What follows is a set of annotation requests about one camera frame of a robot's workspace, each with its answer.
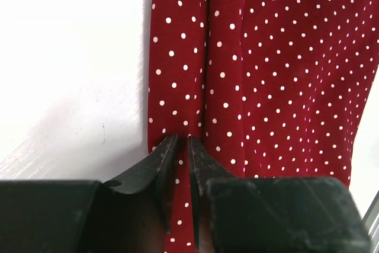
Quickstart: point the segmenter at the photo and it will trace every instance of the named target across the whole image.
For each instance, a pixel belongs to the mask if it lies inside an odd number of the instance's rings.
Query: white background
[[[0,0],[0,178],[107,180],[145,156],[151,0]],[[379,190],[379,79],[354,144]]]

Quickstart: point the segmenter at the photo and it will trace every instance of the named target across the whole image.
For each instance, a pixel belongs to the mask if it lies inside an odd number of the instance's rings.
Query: red fabric
[[[348,186],[377,11],[379,0],[153,0],[149,150],[192,134],[237,176]],[[185,152],[177,176],[166,251],[194,252]]]

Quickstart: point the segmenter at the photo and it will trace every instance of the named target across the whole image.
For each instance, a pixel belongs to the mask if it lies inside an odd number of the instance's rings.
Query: red polka dot fabric
[[[151,151],[202,137],[239,177],[350,182],[379,62],[379,0],[153,0]],[[166,252],[194,252],[185,150]]]

